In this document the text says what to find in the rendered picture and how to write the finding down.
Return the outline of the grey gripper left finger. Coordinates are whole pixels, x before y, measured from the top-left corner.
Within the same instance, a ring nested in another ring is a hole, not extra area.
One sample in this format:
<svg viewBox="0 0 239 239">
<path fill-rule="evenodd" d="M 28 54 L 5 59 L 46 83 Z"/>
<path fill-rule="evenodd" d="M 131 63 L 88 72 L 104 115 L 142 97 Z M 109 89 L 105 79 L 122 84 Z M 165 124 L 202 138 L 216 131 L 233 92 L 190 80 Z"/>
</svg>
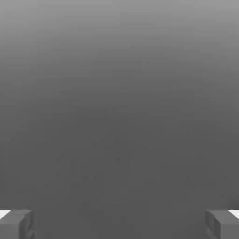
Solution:
<svg viewBox="0 0 239 239">
<path fill-rule="evenodd" d="M 34 211 L 0 209 L 0 239 L 35 239 Z"/>
</svg>

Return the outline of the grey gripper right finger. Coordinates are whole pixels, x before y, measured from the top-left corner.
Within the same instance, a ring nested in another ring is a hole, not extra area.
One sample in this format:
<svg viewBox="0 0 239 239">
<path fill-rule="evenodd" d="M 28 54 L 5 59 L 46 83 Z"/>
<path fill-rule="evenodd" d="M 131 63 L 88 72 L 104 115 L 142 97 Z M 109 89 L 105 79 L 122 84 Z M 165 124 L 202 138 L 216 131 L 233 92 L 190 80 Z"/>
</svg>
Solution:
<svg viewBox="0 0 239 239">
<path fill-rule="evenodd" d="M 206 210 L 204 219 L 209 239 L 239 239 L 239 210 Z"/>
</svg>

